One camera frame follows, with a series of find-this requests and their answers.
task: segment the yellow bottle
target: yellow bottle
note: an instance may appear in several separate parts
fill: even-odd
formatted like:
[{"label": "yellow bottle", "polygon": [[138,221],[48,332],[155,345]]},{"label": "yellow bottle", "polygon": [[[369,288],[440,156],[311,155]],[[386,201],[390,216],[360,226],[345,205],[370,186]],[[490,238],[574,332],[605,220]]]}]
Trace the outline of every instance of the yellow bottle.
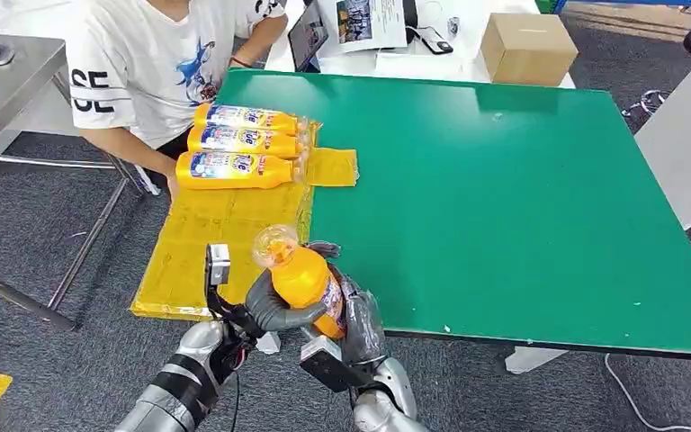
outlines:
[{"label": "yellow bottle", "polygon": [[299,156],[308,147],[309,132],[298,136],[277,130],[234,128],[215,124],[195,125],[189,132],[190,150],[218,150],[236,153],[272,155],[283,159]]},{"label": "yellow bottle", "polygon": [[305,117],[296,117],[281,111],[224,105],[218,102],[198,106],[194,113],[194,124],[269,129],[292,136],[309,128],[309,121]]},{"label": "yellow bottle", "polygon": [[282,183],[299,181],[303,163],[269,155],[190,151],[176,161],[176,180],[184,189],[270,189]]},{"label": "yellow bottle", "polygon": [[298,243],[295,230],[287,225],[272,225],[258,233],[253,244],[253,258],[272,273],[272,284],[294,309],[315,302],[327,306],[327,312],[314,326],[331,339],[345,336],[343,293],[327,267],[327,261]]}]

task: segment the cardboard box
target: cardboard box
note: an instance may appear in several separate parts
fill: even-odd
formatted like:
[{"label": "cardboard box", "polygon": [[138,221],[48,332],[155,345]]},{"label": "cardboard box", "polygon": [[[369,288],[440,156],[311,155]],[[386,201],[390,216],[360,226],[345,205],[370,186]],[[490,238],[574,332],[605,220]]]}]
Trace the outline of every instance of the cardboard box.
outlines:
[{"label": "cardboard box", "polygon": [[480,53],[492,83],[558,86],[579,51],[557,15],[492,13]]}]

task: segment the bottle label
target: bottle label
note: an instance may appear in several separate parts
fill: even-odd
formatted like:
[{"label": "bottle label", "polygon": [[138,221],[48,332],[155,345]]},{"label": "bottle label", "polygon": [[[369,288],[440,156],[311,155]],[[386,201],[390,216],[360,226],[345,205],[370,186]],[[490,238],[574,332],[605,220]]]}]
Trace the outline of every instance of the bottle label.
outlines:
[{"label": "bottle label", "polygon": [[325,288],[322,302],[327,306],[327,315],[331,317],[340,329],[346,329],[346,323],[343,320],[343,292],[340,290],[340,283],[335,277],[330,276]]},{"label": "bottle label", "polygon": [[190,172],[198,178],[241,178],[257,172],[264,174],[264,156],[236,153],[197,152],[192,158]]},{"label": "bottle label", "polygon": [[262,146],[269,149],[274,133],[270,130],[237,129],[209,125],[202,133],[202,145],[211,150],[237,151]]},{"label": "bottle label", "polygon": [[208,108],[206,121],[236,128],[268,128],[276,114],[276,111],[214,103]]}]

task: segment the gray carpet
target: gray carpet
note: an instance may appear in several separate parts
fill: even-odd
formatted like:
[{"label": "gray carpet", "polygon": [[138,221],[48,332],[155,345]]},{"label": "gray carpet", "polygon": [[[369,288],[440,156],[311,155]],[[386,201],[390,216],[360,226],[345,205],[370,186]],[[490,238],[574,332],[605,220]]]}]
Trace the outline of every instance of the gray carpet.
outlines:
[{"label": "gray carpet", "polygon": [[[572,69],[577,85],[608,89],[620,104],[651,87],[675,86],[691,68],[677,43],[619,36],[564,19],[582,52]],[[637,64],[636,73],[624,75],[630,64]],[[80,139],[30,133],[10,153],[99,158]],[[110,172],[0,165],[0,278],[47,301],[83,241],[72,236],[91,227],[114,185]],[[190,323],[128,312],[167,205],[167,198],[123,195],[60,308],[82,323],[78,331],[56,330],[0,299],[0,373],[14,378],[0,400],[0,431],[109,430],[170,356]],[[282,337],[280,355],[254,355],[241,370],[237,430],[352,430],[347,400],[296,365],[300,336]],[[420,418],[431,430],[646,430],[599,354],[570,353],[514,376],[498,367],[502,346],[389,342],[409,370]],[[648,420],[691,425],[691,361],[627,355],[611,361]],[[232,404],[227,390],[202,430],[227,430]]]}]

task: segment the green table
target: green table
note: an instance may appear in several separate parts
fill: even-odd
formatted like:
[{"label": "green table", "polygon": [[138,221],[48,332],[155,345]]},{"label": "green table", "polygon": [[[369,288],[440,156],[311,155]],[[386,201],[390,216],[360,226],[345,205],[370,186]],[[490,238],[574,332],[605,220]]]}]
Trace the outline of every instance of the green table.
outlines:
[{"label": "green table", "polygon": [[388,330],[691,357],[691,247],[608,93],[240,70],[218,99],[358,150],[311,238]]}]

